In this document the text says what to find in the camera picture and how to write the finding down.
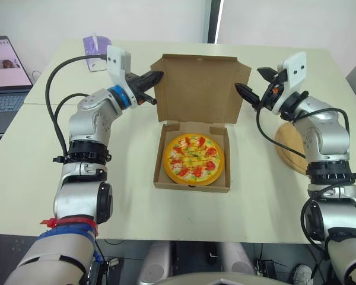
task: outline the cardboard box lid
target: cardboard box lid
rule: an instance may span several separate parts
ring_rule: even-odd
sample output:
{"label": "cardboard box lid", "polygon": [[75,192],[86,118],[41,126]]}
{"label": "cardboard box lid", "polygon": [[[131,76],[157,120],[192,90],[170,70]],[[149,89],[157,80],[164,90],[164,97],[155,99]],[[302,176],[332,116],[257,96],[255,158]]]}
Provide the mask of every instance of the cardboard box lid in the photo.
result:
{"label": "cardboard box lid", "polygon": [[154,86],[160,122],[236,123],[243,100],[234,84],[247,84],[251,71],[237,58],[163,54],[151,70],[164,72]]}

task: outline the black cable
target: black cable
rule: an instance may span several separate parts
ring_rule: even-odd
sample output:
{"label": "black cable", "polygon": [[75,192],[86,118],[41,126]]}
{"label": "black cable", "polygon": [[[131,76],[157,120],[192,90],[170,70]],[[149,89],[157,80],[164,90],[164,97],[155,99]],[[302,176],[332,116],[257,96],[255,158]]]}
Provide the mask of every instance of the black cable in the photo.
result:
{"label": "black cable", "polygon": [[313,240],[312,238],[309,236],[309,234],[307,233],[306,231],[306,227],[305,227],[305,224],[304,224],[304,214],[306,212],[306,209],[307,207],[310,205],[311,201],[315,200],[316,198],[320,197],[323,195],[323,193],[327,192],[328,190],[331,190],[333,188],[336,188],[336,187],[340,187],[340,186],[345,186],[345,185],[350,185],[350,184],[353,184],[355,183],[355,179],[351,179],[351,180],[348,180],[348,181],[342,181],[342,182],[338,182],[338,183],[335,183],[333,185],[329,185],[325,188],[323,188],[322,190],[320,190],[319,192],[317,192],[315,195],[313,195],[312,197],[310,197],[309,199],[307,199],[307,201],[303,204],[303,207],[302,207],[302,210],[301,210],[301,228],[302,228],[302,231],[303,231],[303,234],[304,236],[306,237],[306,239],[318,250],[320,251],[323,256],[326,256],[326,251],[321,248],[319,245],[317,245]]}
{"label": "black cable", "polygon": [[71,98],[74,98],[74,97],[87,97],[88,95],[87,94],[84,94],[84,93],[74,93],[74,94],[71,94],[67,97],[65,97],[57,106],[57,108],[55,109],[55,112],[54,112],[54,117],[55,119],[57,120],[58,119],[58,114],[59,114],[59,111],[61,110],[63,104],[65,104],[68,100],[70,100]]}
{"label": "black cable", "polygon": [[304,154],[301,154],[299,151],[293,150],[292,148],[287,147],[286,145],[280,144],[279,142],[273,140],[272,138],[269,138],[264,131],[261,128],[261,124],[260,124],[260,112],[261,109],[257,110],[257,114],[256,114],[256,123],[257,123],[257,129],[259,129],[260,133],[262,134],[262,136],[264,138],[266,138],[268,141],[270,141],[271,143],[278,145],[279,147],[282,147],[288,151],[291,151],[292,153],[295,153],[296,155],[299,155],[300,157],[303,157],[304,159],[306,158],[306,156]]}
{"label": "black cable", "polygon": [[119,257],[119,256],[107,256],[109,258],[117,258],[117,259],[125,259],[125,260],[138,260],[138,261],[143,261],[143,259],[140,259],[140,258],[128,258],[128,257]]}
{"label": "black cable", "polygon": [[120,245],[122,244],[125,240],[123,239],[121,242],[118,242],[118,243],[110,243],[108,242],[106,239],[104,240],[106,243],[108,243],[109,245]]}
{"label": "black cable", "polygon": [[103,252],[101,251],[101,249],[100,249],[100,247],[99,247],[99,244],[97,243],[97,240],[95,240],[95,243],[96,243],[97,249],[98,249],[99,252],[100,252],[101,258],[103,259],[103,262],[106,262],[106,260],[105,260],[105,258],[104,258],[104,255],[103,255]]}
{"label": "black cable", "polygon": [[276,261],[273,261],[275,264],[278,264],[278,265],[280,265],[280,266],[283,266],[283,267],[287,267],[287,265],[285,265],[285,264],[282,264],[282,263],[279,263],[279,262],[276,262]]}
{"label": "black cable", "polygon": [[101,58],[103,60],[107,59],[106,55],[84,55],[84,56],[78,56],[76,58],[71,58],[61,64],[59,64],[50,74],[49,79],[47,79],[47,83],[46,83],[46,88],[45,88],[45,101],[46,101],[46,107],[47,107],[47,111],[49,112],[49,116],[53,122],[54,125],[54,129],[55,129],[55,133],[57,135],[58,141],[61,144],[62,147],[62,151],[63,151],[63,156],[65,157],[67,155],[67,148],[66,148],[66,142],[65,139],[63,137],[62,131],[57,123],[57,120],[53,114],[53,110],[52,110],[52,105],[50,104],[50,86],[52,85],[52,81],[54,76],[57,74],[57,72],[63,68],[64,66],[75,62],[75,61],[80,61],[82,59],[89,59],[89,58]]}
{"label": "black cable", "polygon": [[313,259],[314,259],[314,261],[315,261],[315,266],[314,266],[314,270],[313,270],[313,273],[312,273],[312,274],[315,275],[316,271],[319,270],[319,273],[320,273],[320,276],[321,276],[321,278],[322,278],[322,280],[323,280],[323,283],[326,283],[326,280],[325,280],[325,278],[324,278],[324,276],[323,276],[323,274],[322,274],[322,271],[320,270],[320,264],[322,263],[323,259],[321,259],[321,260],[319,261],[319,263],[318,263],[318,261],[316,260],[315,255],[314,255],[314,253],[313,253],[313,251],[310,249],[310,245],[306,245],[306,248],[307,248],[307,250],[311,253],[311,255],[312,255],[312,257],[313,257]]}
{"label": "black cable", "polygon": [[262,249],[263,249],[263,243],[261,243],[261,250],[260,250],[260,258],[259,258],[259,260],[261,260],[261,258],[262,258]]}
{"label": "black cable", "polygon": [[[106,263],[106,260],[105,260],[105,258],[104,258],[103,252],[101,251],[100,246],[99,246],[99,244],[97,243],[97,240],[95,240],[95,243],[96,243],[97,249],[98,249],[99,252],[100,252],[101,258],[103,259],[103,262]],[[108,285],[108,284],[109,284],[109,283],[108,283],[108,275],[107,275],[107,273],[104,273],[104,275],[106,276],[106,285]]]}
{"label": "black cable", "polygon": [[319,114],[319,113],[323,113],[323,112],[329,112],[329,111],[336,111],[336,112],[339,112],[339,113],[341,113],[343,115],[345,129],[349,133],[349,120],[348,120],[347,113],[344,110],[338,109],[338,108],[325,108],[325,109],[320,109],[320,110],[317,110],[317,111],[314,111],[314,112],[310,112],[310,113],[307,113],[307,114],[304,114],[304,115],[300,115],[300,116],[297,116],[296,118],[293,119],[293,123],[296,122],[296,121],[299,121],[301,119],[304,119],[306,117],[309,117],[309,116],[312,116],[312,115],[315,115],[315,114]]}

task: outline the sneaker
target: sneaker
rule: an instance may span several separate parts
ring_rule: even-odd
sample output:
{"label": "sneaker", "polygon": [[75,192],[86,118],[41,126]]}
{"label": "sneaker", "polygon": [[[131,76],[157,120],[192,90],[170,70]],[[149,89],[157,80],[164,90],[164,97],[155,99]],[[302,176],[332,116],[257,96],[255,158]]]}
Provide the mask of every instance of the sneaker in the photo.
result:
{"label": "sneaker", "polygon": [[311,279],[311,274],[313,271],[310,267],[300,264],[295,267],[293,275],[294,285],[313,285],[313,280]]}

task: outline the blue ring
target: blue ring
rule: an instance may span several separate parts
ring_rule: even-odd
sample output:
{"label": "blue ring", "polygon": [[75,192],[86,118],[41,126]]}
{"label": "blue ring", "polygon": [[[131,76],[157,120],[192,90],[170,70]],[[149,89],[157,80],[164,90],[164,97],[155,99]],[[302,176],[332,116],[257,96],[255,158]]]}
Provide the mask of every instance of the blue ring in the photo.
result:
{"label": "blue ring", "polygon": [[121,88],[120,85],[116,85],[116,86],[114,86],[114,87],[111,87],[111,89],[112,89],[113,91],[115,91],[115,92],[120,96],[120,98],[123,100],[123,102],[124,102],[124,104],[125,104],[125,107],[128,108],[130,105],[129,105],[129,103],[128,103],[128,100],[127,100],[126,97],[125,97],[126,95],[125,95],[124,89]]}

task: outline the black cable clip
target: black cable clip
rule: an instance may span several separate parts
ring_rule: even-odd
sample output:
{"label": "black cable clip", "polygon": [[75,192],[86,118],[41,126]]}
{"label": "black cable clip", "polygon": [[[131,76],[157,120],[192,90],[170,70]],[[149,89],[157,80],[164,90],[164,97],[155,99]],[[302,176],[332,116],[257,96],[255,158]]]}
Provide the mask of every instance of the black cable clip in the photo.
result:
{"label": "black cable clip", "polygon": [[64,156],[57,156],[53,158],[53,162],[64,163],[65,157]]}

